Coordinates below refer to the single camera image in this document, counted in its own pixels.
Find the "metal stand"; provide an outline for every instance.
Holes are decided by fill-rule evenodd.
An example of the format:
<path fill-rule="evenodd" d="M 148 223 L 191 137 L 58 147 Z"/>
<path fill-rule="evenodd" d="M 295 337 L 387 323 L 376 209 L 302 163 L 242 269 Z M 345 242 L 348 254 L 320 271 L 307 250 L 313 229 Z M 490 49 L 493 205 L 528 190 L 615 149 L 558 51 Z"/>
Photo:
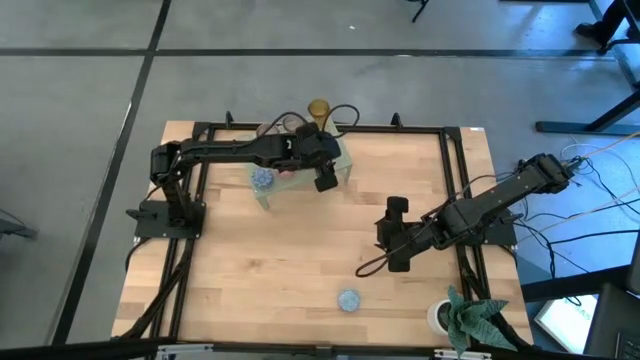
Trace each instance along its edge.
<path fill-rule="evenodd" d="M 581 134 L 581 135 L 609 135 L 629 136 L 640 131 L 636 125 L 614 125 L 620 119 L 640 107 L 640 91 L 636 91 L 618 105 L 607 111 L 594 122 L 589 124 L 538 121 L 536 130 L 545 133 Z"/>
<path fill-rule="evenodd" d="M 20 224 L 13 223 L 8 220 L 0 219 L 0 239 L 3 235 L 18 235 L 25 239 L 33 239 L 37 232 Z"/>

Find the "desk leg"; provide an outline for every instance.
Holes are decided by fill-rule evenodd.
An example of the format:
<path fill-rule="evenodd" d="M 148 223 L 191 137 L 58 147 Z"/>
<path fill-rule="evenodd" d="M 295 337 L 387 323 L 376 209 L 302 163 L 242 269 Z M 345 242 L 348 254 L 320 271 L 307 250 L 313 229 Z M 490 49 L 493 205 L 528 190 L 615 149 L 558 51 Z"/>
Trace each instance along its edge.
<path fill-rule="evenodd" d="M 257 200 L 260 203 L 260 206 L 262 206 L 264 210 L 269 210 L 269 203 L 267 202 L 266 196 L 259 197 L 257 198 Z"/>
<path fill-rule="evenodd" d="M 640 131 L 637 125 L 614 125 L 635 109 L 640 108 L 640 90 L 629 95 L 591 123 L 538 121 L 536 130 L 546 133 L 628 136 Z"/>
<path fill-rule="evenodd" d="M 353 165 L 349 165 L 347 166 L 347 168 L 344 171 L 344 183 L 345 185 L 349 183 L 349 177 L 351 176 L 351 167 Z"/>

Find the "black floor stripe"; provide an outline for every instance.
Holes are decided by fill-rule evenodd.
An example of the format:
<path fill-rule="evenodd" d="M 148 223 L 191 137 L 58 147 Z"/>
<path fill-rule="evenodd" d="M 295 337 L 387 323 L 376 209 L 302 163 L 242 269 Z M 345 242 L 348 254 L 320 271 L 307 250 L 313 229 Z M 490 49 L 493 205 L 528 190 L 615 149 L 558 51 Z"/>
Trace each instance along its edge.
<path fill-rule="evenodd" d="M 154 39 L 157 46 L 159 38 Z M 128 49 L 128 48 L 0 48 L 0 56 L 397 56 L 397 57 L 501 57 L 581 58 L 613 60 L 595 50 L 490 50 L 490 49 Z"/>
<path fill-rule="evenodd" d="M 397 57 L 502 57 L 593 58 L 595 50 L 469 50 L 469 49 L 159 49 L 155 56 L 397 56 Z"/>
<path fill-rule="evenodd" d="M 145 56 L 147 49 L 127 48 L 0 48 L 0 56 Z"/>
<path fill-rule="evenodd" d="M 133 124 L 135 123 L 138 108 L 140 107 L 140 101 L 147 84 L 149 72 L 151 71 L 151 65 L 153 64 L 152 52 L 158 46 L 158 41 L 160 40 L 170 5 L 171 0 L 164 0 L 162 7 L 160 8 L 158 20 L 156 21 L 156 26 L 153 30 L 151 41 L 149 42 L 149 48 L 147 49 L 149 52 L 147 56 L 145 56 L 142 67 L 140 68 L 140 73 L 138 74 L 138 79 L 136 80 L 133 94 L 131 95 L 129 109 L 125 115 L 122 129 L 120 130 L 118 140 L 116 141 L 111 155 L 107 174 L 102 181 L 102 186 L 98 192 L 98 198 L 94 204 L 91 216 L 89 217 L 89 223 L 85 228 L 85 232 L 81 240 L 82 245 L 80 248 L 82 250 L 80 252 L 80 257 L 77 259 L 77 265 L 75 266 L 73 277 L 71 281 L 67 283 L 68 286 L 65 287 L 65 294 L 67 295 L 64 299 L 62 310 L 59 312 L 59 321 L 53 334 L 53 345 L 65 344 L 69 337 L 69 332 L 73 325 L 73 318 L 82 296 L 82 291 L 87 280 L 87 275 L 89 274 L 89 269 L 91 268 L 93 255 L 98 247 L 100 232 L 104 225 L 109 203 L 111 202 L 111 196 L 113 195 L 118 173 L 120 172 L 120 166 L 124 158 L 125 150 L 127 149 L 129 138 L 131 137 L 131 131 L 133 129 Z"/>

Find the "cable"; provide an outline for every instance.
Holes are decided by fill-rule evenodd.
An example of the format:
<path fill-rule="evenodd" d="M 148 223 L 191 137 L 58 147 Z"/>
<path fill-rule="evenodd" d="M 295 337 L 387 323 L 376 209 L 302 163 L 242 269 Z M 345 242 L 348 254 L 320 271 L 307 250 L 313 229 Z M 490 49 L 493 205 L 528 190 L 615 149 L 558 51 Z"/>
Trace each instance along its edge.
<path fill-rule="evenodd" d="M 638 181 L 633 173 L 633 170 L 631 170 L 631 166 L 629 166 L 629 163 L 622 157 L 622 154 L 620 154 L 618 151 L 614 150 L 614 149 L 605 149 L 601 146 L 597 146 L 597 145 L 593 145 L 593 144 L 585 144 L 585 143 L 578 143 L 578 141 L 575 140 L 575 138 L 573 137 L 573 135 L 571 136 L 573 138 L 573 141 L 575 142 L 574 144 L 565 146 L 561 151 L 560 151 L 560 158 L 561 160 L 565 160 L 566 157 L 564 156 L 564 152 L 572 147 L 578 147 L 578 146 L 588 146 L 588 147 L 592 147 L 598 150 L 603 150 L 603 151 L 607 151 L 610 155 L 613 155 L 615 157 L 617 157 L 620 161 L 622 161 L 622 164 L 624 164 L 624 166 L 627 168 L 627 171 L 629 172 L 629 175 L 631 175 L 631 181 L 633 181 L 633 184 L 635 186 L 638 186 Z"/>
<path fill-rule="evenodd" d="M 603 208 L 600 208 L 598 210 L 595 210 L 594 213 L 599 212 L 599 211 L 604 211 L 604 210 L 617 208 L 617 207 L 624 206 L 624 205 L 633 204 L 633 203 L 636 203 L 638 201 L 640 201 L 640 199 L 635 199 L 635 200 L 623 202 L 623 203 L 620 203 L 620 204 L 615 204 L 615 205 L 603 207 Z M 528 219 L 525 219 L 525 221 L 531 221 L 531 220 L 537 218 L 538 216 L 553 216 L 553 217 L 557 217 L 559 219 L 565 220 L 565 219 L 569 219 L 569 218 L 572 218 L 572 217 L 575 217 L 575 216 L 578 216 L 578 215 L 582 215 L 582 214 L 584 214 L 584 213 L 575 213 L 575 214 L 572 214 L 572 215 L 569 215 L 569 216 L 562 216 L 562 215 L 552 214 L 552 213 L 538 213 L 538 214 L 535 214 L 535 215 L 533 215 L 532 217 L 530 217 Z"/>
<path fill-rule="evenodd" d="M 578 299 L 577 296 L 566 297 L 565 299 L 575 306 L 578 306 L 578 307 L 582 306 L 582 301 L 580 301 L 580 299 Z"/>
<path fill-rule="evenodd" d="M 625 137 L 623 139 L 620 139 L 620 140 L 618 140 L 618 141 L 616 141 L 616 142 L 614 142 L 612 144 L 609 144 L 609 145 L 607 145 L 607 146 L 605 146 L 605 147 L 603 147 L 601 149 L 598 149 L 598 150 L 592 151 L 590 153 L 587 153 L 587 154 L 583 155 L 582 157 L 592 157 L 593 155 L 599 154 L 599 153 L 601 153 L 603 151 L 606 151 L 607 149 L 611 149 L 612 147 L 614 147 L 614 146 L 616 146 L 616 145 L 618 145 L 620 143 L 623 143 L 623 142 L 625 142 L 627 140 L 630 140 L 630 139 L 632 139 L 632 138 L 634 138 L 634 137 L 636 137 L 638 135 L 640 135 L 640 131 L 636 131 L 633 134 L 631 134 L 631 135 L 629 135 L 629 136 L 627 136 L 627 137 Z"/>
<path fill-rule="evenodd" d="M 595 168 L 595 166 L 593 166 L 593 160 L 587 158 L 587 165 L 589 167 L 591 167 L 591 169 L 593 169 L 593 171 L 596 173 L 596 176 L 598 176 L 598 181 L 600 182 L 600 185 L 602 185 L 602 187 L 605 189 L 606 192 L 609 193 L 609 195 L 611 195 L 611 198 L 616 200 L 617 196 L 616 194 L 613 193 L 613 191 L 611 191 L 611 189 L 609 189 L 609 187 L 607 185 L 605 185 L 605 183 L 602 181 L 602 175 L 600 175 L 600 172 Z M 638 212 L 636 209 L 634 209 L 633 207 L 631 207 L 629 204 L 625 204 L 631 211 L 633 211 L 634 213 L 640 215 L 640 212 Z"/>
<path fill-rule="evenodd" d="M 156 186 L 154 187 L 151 191 L 149 191 L 149 193 L 147 194 L 147 196 L 141 201 L 141 203 L 149 200 L 149 198 L 151 197 L 151 195 L 153 195 L 154 192 L 158 191 L 158 189 L 160 189 L 161 186 Z"/>
<path fill-rule="evenodd" d="M 551 225 L 549 225 L 549 226 L 547 226 L 547 227 L 545 227 L 545 228 L 541 229 L 541 230 L 540 230 L 540 232 L 543 232 L 543 231 L 549 230 L 549 229 L 554 228 L 554 227 L 556 227 L 556 226 L 558 226 L 558 225 L 566 224 L 566 223 L 568 223 L 568 222 L 570 222 L 570 221 L 573 221 L 573 220 L 579 219 L 579 218 L 581 218 L 581 217 L 583 217 L 583 216 L 586 216 L 586 215 L 592 214 L 592 213 L 594 213 L 594 212 L 600 211 L 602 208 L 604 208 L 604 207 L 608 206 L 608 205 L 609 205 L 609 204 L 611 204 L 611 203 L 616 202 L 616 201 L 617 201 L 617 200 L 619 200 L 619 199 L 622 199 L 622 198 L 624 198 L 624 197 L 626 197 L 626 196 L 629 196 L 629 194 L 631 194 L 632 192 L 634 192 L 634 191 L 636 191 L 636 190 L 638 190 L 638 189 L 640 189 L 640 186 L 637 186 L 637 187 L 635 187 L 635 188 L 633 188 L 633 189 L 631 189 L 631 190 L 629 190 L 629 191 L 625 192 L 624 194 L 622 194 L 622 195 L 620 195 L 620 196 L 617 196 L 615 200 L 608 201 L 608 202 L 606 202 L 606 203 L 604 203 L 604 204 L 602 204 L 602 205 L 599 205 L 599 206 L 597 206 L 597 207 L 595 207 L 595 208 L 593 208 L 593 209 L 591 209 L 591 210 L 589 210 L 589 211 L 585 211 L 585 212 L 581 213 L 580 215 L 576 215 L 576 216 L 574 216 L 574 217 L 567 218 L 567 219 L 562 220 L 562 221 L 559 221 L 559 222 L 557 222 L 557 223 L 555 223 L 555 224 L 551 224 Z M 531 236 L 527 236 L 527 237 L 523 238 L 522 240 L 518 241 L 518 243 L 521 243 L 521 242 L 525 241 L 526 239 L 529 239 L 530 237 L 531 237 Z"/>
<path fill-rule="evenodd" d="M 324 123 L 322 123 L 322 131 L 324 131 L 324 128 L 327 126 L 327 119 L 329 119 L 329 116 L 331 116 L 331 114 L 333 114 L 334 111 L 338 110 L 338 109 L 342 109 L 342 108 L 349 108 L 353 111 L 355 111 L 356 113 L 356 120 L 353 122 L 353 124 L 351 124 L 350 126 L 356 126 L 358 125 L 358 122 L 360 121 L 360 110 L 358 110 L 357 107 L 350 105 L 350 104 L 340 104 L 337 106 L 334 106 L 331 110 L 329 110 L 329 112 L 327 113 L 327 116 L 325 116 L 324 118 Z M 345 136 L 348 133 L 348 131 L 343 132 L 342 134 L 336 135 L 333 138 L 334 139 L 339 139 L 343 136 Z"/>
<path fill-rule="evenodd" d="M 186 273 L 185 269 L 190 262 L 190 255 L 187 251 L 184 251 L 180 261 L 171 272 L 171 275 L 169 275 L 165 284 L 158 289 L 157 295 L 153 298 L 151 303 L 149 303 L 142 315 L 135 321 L 133 326 L 131 326 L 127 332 L 121 335 L 121 338 L 140 338 L 144 334 L 145 329 L 149 326 L 152 319 L 161 309 L 162 305 L 166 303 L 166 300 L 171 294 L 173 288 L 176 286 L 178 281 L 184 277 Z"/>
<path fill-rule="evenodd" d="M 127 254 L 127 259 L 124 262 L 124 272 L 126 273 L 127 271 L 129 271 L 129 262 L 131 261 L 131 256 L 133 255 L 134 252 L 136 252 L 136 250 L 138 250 L 138 248 L 144 244 L 147 243 L 147 241 L 149 241 L 149 239 L 151 238 L 140 238 L 140 241 L 138 241 L 137 244 L 135 244 L 131 250 L 129 250 L 129 253 Z"/>
<path fill-rule="evenodd" d="M 507 245 L 498 245 L 502 250 L 504 250 L 505 252 L 507 252 L 509 255 L 511 255 L 514 259 L 516 258 L 516 254 L 511 250 L 510 247 L 508 247 Z"/>
<path fill-rule="evenodd" d="M 630 234 L 630 233 L 640 233 L 640 230 L 604 231 L 604 232 L 599 232 L 599 233 L 576 236 L 576 237 L 571 238 L 571 239 L 558 240 L 558 241 L 552 242 L 551 244 L 554 244 L 554 245 L 555 244 L 564 244 L 564 243 L 568 243 L 568 242 L 572 242 L 572 241 L 576 241 L 576 240 L 580 240 L 580 239 L 584 239 L 584 238 L 588 238 L 588 237 L 593 237 L 593 236 L 615 235 L 615 234 Z"/>
<path fill-rule="evenodd" d="M 393 255 L 394 253 L 396 253 L 397 251 L 403 249 L 405 246 L 407 246 L 407 244 L 409 244 L 409 242 L 407 241 L 406 243 L 402 244 L 399 248 L 396 248 L 395 250 L 391 251 L 390 253 L 384 253 L 380 256 L 378 256 L 377 258 L 373 259 L 373 260 L 369 260 L 366 263 L 360 265 L 357 269 L 356 269 L 356 277 L 359 278 L 365 278 L 365 277 L 369 277 L 371 275 L 374 275 L 375 273 L 377 273 L 378 271 L 382 270 L 382 268 L 387 265 L 387 263 L 389 262 L 389 257 L 391 255 Z M 368 268 L 369 266 L 377 263 L 378 261 L 384 259 L 384 261 L 375 269 L 369 271 L 368 273 L 364 273 L 361 274 L 362 270 Z"/>
<path fill-rule="evenodd" d="M 280 114 L 277 118 L 275 118 L 275 119 L 271 122 L 271 124 L 269 124 L 269 127 L 267 127 L 267 128 L 264 130 L 264 132 L 263 132 L 262 134 L 260 134 L 260 135 L 256 136 L 255 138 L 253 138 L 253 139 L 251 139 L 251 140 L 249 140 L 249 141 L 247 141 L 247 142 L 243 142 L 243 143 L 241 143 L 241 144 L 235 144 L 235 141 L 236 141 L 236 140 L 232 140 L 232 141 L 234 142 L 234 144 L 232 144 L 232 145 L 220 145 L 220 146 L 202 145 L 202 146 L 193 146 L 193 147 L 190 147 L 189 149 L 186 149 L 186 150 L 183 152 L 183 154 L 188 154 L 188 153 L 189 153 L 189 151 L 191 151 L 191 150 L 198 150 L 198 149 L 229 149 L 229 148 L 231 148 L 231 149 L 240 149 L 240 148 L 243 148 L 243 147 L 247 147 L 247 146 L 249 146 L 249 145 L 251 145 L 251 144 L 255 143 L 256 141 L 258 141 L 258 139 L 262 138 L 263 136 L 267 136 L 266 134 L 267 134 L 267 132 L 269 132 L 269 130 L 271 130 L 274 126 L 276 126 L 276 124 L 277 124 L 280 120 L 282 120 L 284 117 L 289 116 L 289 115 L 292 115 L 292 116 L 295 116 L 295 117 L 299 118 L 299 119 L 300 119 L 300 120 L 302 120 L 305 124 L 308 124 L 308 123 L 309 123 L 309 121 L 307 121 L 307 119 L 305 119 L 305 118 L 304 118 L 304 116 L 300 115 L 299 113 L 297 113 L 297 112 L 295 112 L 295 111 L 286 111 L 286 112 L 283 112 L 282 114 Z"/>
<path fill-rule="evenodd" d="M 519 221 L 520 221 L 520 224 L 518 224 L 518 223 L 515 223 L 515 222 L 514 222 L 514 223 L 513 223 L 513 225 L 520 226 L 520 227 L 523 227 L 523 228 L 528 229 L 528 230 L 529 230 L 529 232 L 531 233 L 531 236 L 533 236 L 533 237 L 536 239 L 536 241 L 538 242 L 538 244 L 540 244 L 540 246 L 542 246 L 544 249 L 549 250 L 549 258 L 550 258 L 550 263 L 549 263 L 549 272 L 551 273 L 551 278 L 555 279 L 555 277 L 556 277 L 555 255 L 560 256 L 561 258 L 563 258 L 563 259 L 565 259 L 567 262 L 569 262 L 571 265 L 573 265 L 573 266 L 577 267 L 578 269 L 580 269 L 580 270 L 584 271 L 585 273 L 589 273 L 589 272 L 590 272 L 589 270 L 585 269 L 584 267 L 582 267 L 582 266 L 580 266 L 580 265 L 576 264 L 575 262 L 573 262 L 573 261 L 572 261 L 571 259 L 569 259 L 568 257 L 566 257 L 566 256 L 562 255 L 561 253 L 559 253 L 559 252 L 557 252 L 557 251 L 553 250 L 553 248 L 551 247 L 551 244 L 553 244 L 553 243 L 552 243 L 552 242 L 550 242 L 550 241 L 549 241 L 549 239 L 548 239 L 544 234 L 542 234 L 540 231 L 538 231 L 536 228 L 531 227 L 531 226 L 529 226 L 529 225 L 525 224 L 524 222 L 522 222 L 522 220 L 519 220 Z M 542 243 L 542 241 L 540 241 L 540 239 L 538 238 L 538 236 L 536 236 L 536 233 L 537 233 L 538 235 L 540 235 L 540 236 L 545 240 L 545 242 L 547 243 L 547 246 L 545 246 L 545 245 Z"/>

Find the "black cable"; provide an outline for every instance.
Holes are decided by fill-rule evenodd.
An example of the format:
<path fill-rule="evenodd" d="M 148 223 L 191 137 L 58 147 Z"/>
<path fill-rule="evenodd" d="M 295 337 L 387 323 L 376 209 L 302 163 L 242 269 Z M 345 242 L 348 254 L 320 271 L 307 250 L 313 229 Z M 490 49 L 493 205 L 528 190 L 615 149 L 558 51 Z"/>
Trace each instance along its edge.
<path fill-rule="evenodd" d="M 595 166 L 593 166 L 593 160 L 587 158 L 586 162 L 593 169 L 593 171 L 596 173 L 596 176 L 598 176 L 598 181 L 600 182 L 600 185 L 602 185 L 602 187 L 609 193 L 609 195 L 611 195 L 611 198 L 617 199 L 618 196 L 616 194 L 614 194 L 613 191 L 611 191 L 611 189 L 609 189 L 609 187 L 607 185 L 605 185 L 605 183 L 602 181 L 602 176 L 600 175 L 600 172 L 596 169 Z M 633 207 L 631 207 L 631 205 L 629 205 L 629 204 L 625 204 L 625 205 L 629 208 L 629 210 L 631 210 L 634 213 L 640 215 L 640 212 L 638 212 L 638 210 L 636 210 Z"/>
<path fill-rule="evenodd" d="M 387 254 L 387 253 L 384 253 L 384 254 L 382 254 L 382 255 L 378 256 L 377 258 L 375 258 L 375 259 L 373 259 L 373 260 L 369 260 L 369 261 L 367 261 L 366 263 L 364 263 L 364 264 L 360 265 L 360 266 L 356 269 L 356 277 L 359 277 L 359 278 L 369 277 L 369 276 L 371 276 L 371 275 L 373 275 L 373 274 L 377 273 L 378 271 L 382 270 L 382 268 L 383 268 L 385 265 L 387 265 L 387 263 L 389 262 L 389 256 L 391 256 L 391 254 L 395 253 L 396 251 L 398 251 L 398 250 L 400 250 L 400 249 L 404 248 L 407 244 L 408 244 L 408 242 L 404 243 L 402 246 L 400 246 L 399 248 L 397 248 L 397 249 L 395 249 L 395 250 L 391 251 L 391 252 L 390 252 L 390 253 L 388 253 L 388 254 Z M 384 259 L 384 261 L 383 261 L 383 262 L 382 262 L 382 263 L 381 263 L 377 268 L 375 268 L 375 269 L 373 269 L 373 270 L 369 271 L 368 273 L 364 273 L 364 274 L 361 274 L 361 273 L 360 273 L 362 270 L 364 270 L 364 269 L 368 268 L 369 266 L 371 266 L 371 265 L 373 265 L 373 264 L 377 263 L 378 261 L 380 261 L 380 260 L 382 260 L 382 259 Z"/>
<path fill-rule="evenodd" d="M 575 306 L 582 306 L 582 301 L 577 296 L 567 296 L 565 299 Z"/>
<path fill-rule="evenodd" d="M 558 240 L 558 241 L 554 241 L 551 244 L 555 245 L 555 244 L 564 244 L 564 243 L 568 243 L 571 241 L 576 241 L 576 240 L 580 240 L 580 239 L 584 239 L 584 238 L 588 238 L 588 237 L 593 237 L 593 236 L 602 236 L 602 235 L 615 235 L 615 234 L 629 234 L 629 233 L 640 233 L 640 230 L 616 230 L 616 231 L 604 231 L 604 232 L 599 232 L 599 233 L 593 233 L 593 234 L 586 234 L 586 235 L 581 235 L 581 236 L 576 236 L 574 238 L 571 239 L 565 239 L 565 240 Z"/>
<path fill-rule="evenodd" d="M 623 203 L 620 203 L 620 204 L 606 206 L 606 207 L 600 208 L 598 210 L 592 211 L 591 213 L 596 213 L 596 212 L 599 212 L 599 211 L 609 210 L 609 209 L 625 206 L 625 205 L 628 205 L 628 204 L 633 204 L 633 203 L 636 203 L 638 201 L 640 201 L 640 199 L 635 199 L 635 200 L 623 202 Z M 553 216 L 553 217 L 557 217 L 559 219 L 567 220 L 567 219 L 570 219 L 572 217 L 576 217 L 576 216 L 582 215 L 582 214 L 584 214 L 584 213 L 575 213 L 575 214 L 572 214 L 572 215 L 569 215 L 569 216 L 562 216 L 562 215 L 552 214 L 552 213 L 539 213 L 539 214 L 533 215 L 532 217 L 530 217 L 528 219 L 525 219 L 525 221 L 533 220 L 533 219 L 537 218 L 538 216 Z"/>
<path fill-rule="evenodd" d="M 149 198 L 151 197 L 151 195 L 153 195 L 154 192 L 158 191 L 158 189 L 160 189 L 160 186 L 156 186 L 154 187 L 151 191 L 149 191 L 149 193 L 147 194 L 147 196 L 140 202 L 143 203 L 147 200 L 149 200 Z"/>
<path fill-rule="evenodd" d="M 134 252 L 136 252 L 136 250 L 138 250 L 138 248 L 144 244 L 147 243 L 147 241 L 149 241 L 149 239 L 151 238 L 140 238 L 140 241 L 138 241 L 137 244 L 135 244 L 131 250 L 129 250 L 129 253 L 127 254 L 127 259 L 124 262 L 124 272 L 129 271 L 129 262 L 131 261 L 131 256 L 133 255 Z"/>
<path fill-rule="evenodd" d="M 545 249 L 549 250 L 549 248 L 548 248 L 547 246 L 545 246 L 545 245 L 542 243 L 542 241 L 540 241 L 540 239 L 538 238 L 538 236 L 536 236 L 536 234 L 535 234 L 535 233 L 537 233 L 538 235 L 540 235 L 540 236 L 542 236 L 543 238 L 545 238 L 545 240 L 546 240 L 546 241 L 549 241 L 549 239 L 547 239 L 547 237 L 546 237 L 546 236 L 544 236 L 544 234 L 542 234 L 538 229 L 536 229 L 536 228 L 534 228 L 534 227 L 532 227 L 532 226 L 529 226 L 529 225 L 527 225 L 527 224 L 523 223 L 522 221 L 521 221 L 521 223 L 522 223 L 522 225 L 521 225 L 521 224 L 516 224 L 516 223 L 514 223 L 513 225 L 516 225 L 516 226 L 520 226 L 520 227 L 524 227 L 524 228 L 529 229 L 529 232 L 531 233 L 531 235 L 533 236 L 533 238 L 534 238 L 534 239 L 536 239 L 536 241 L 538 241 L 538 244 L 540 244 L 540 246 L 542 246 L 543 248 L 545 248 Z M 575 262 L 573 262 L 571 259 L 569 259 L 568 257 L 566 257 L 566 256 L 562 255 L 561 253 L 559 253 L 559 252 L 557 252 L 557 251 L 555 251 L 555 250 L 553 250 L 553 249 L 551 249 L 551 251 L 553 251 L 555 255 L 560 256 L 561 258 L 565 259 L 568 263 L 570 263 L 571 265 L 573 265 L 573 266 L 577 267 L 578 269 L 580 269 L 580 270 L 584 271 L 585 273 L 589 273 L 589 272 L 590 272 L 589 270 L 587 270 L 587 269 L 583 268 L 582 266 L 580 266 L 580 265 L 576 264 L 576 263 L 575 263 Z"/>
<path fill-rule="evenodd" d="M 534 229 L 533 227 L 525 224 L 523 221 L 520 220 L 520 224 L 518 223 L 513 223 L 513 225 L 516 226 L 520 226 L 520 227 L 524 227 L 526 229 L 529 230 L 529 232 L 531 233 L 531 235 L 536 239 L 536 241 L 538 241 L 538 244 L 540 244 L 540 246 L 542 246 L 543 248 L 549 250 L 549 273 L 551 273 L 551 278 L 555 279 L 556 278 L 556 258 L 555 258 L 555 251 L 553 251 L 553 249 L 551 248 L 549 239 L 547 239 L 546 236 L 544 236 L 541 232 L 539 232 L 538 230 Z M 533 231 L 536 231 L 538 234 L 540 234 L 540 236 L 542 236 L 542 238 L 545 240 L 545 242 L 547 243 L 547 246 L 545 246 L 540 239 L 536 236 L 536 234 Z"/>
<path fill-rule="evenodd" d="M 349 108 L 353 111 L 355 111 L 356 113 L 356 120 L 353 122 L 353 124 L 351 124 L 351 126 L 356 126 L 358 125 L 358 122 L 360 121 L 360 110 L 358 110 L 357 107 L 350 105 L 350 104 L 340 104 L 340 105 L 336 105 L 334 106 L 331 110 L 329 110 L 329 112 L 327 113 L 327 116 L 325 116 L 325 120 L 324 123 L 322 123 L 322 131 L 324 131 L 324 128 L 327 126 L 327 120 L 329 119 L 329 116 L 331 116 L 331 114 L 333 114 L 334 111 L 338 110 L 338 109 L 342 109 L 342 108 Z M 334 139 L 339 139 L 343 136 L 345 136 L 348 133 L 348 131 L 343 132 L 342 134 L 336 135 L 333 138 Z"/>
<path fill-rule="evenodd" d="M 516 254 L 511 250 L 511 248 L 507 245 L 498 245 L 502 250 L 511 255 L 514 259 L 516 258 Z"/>

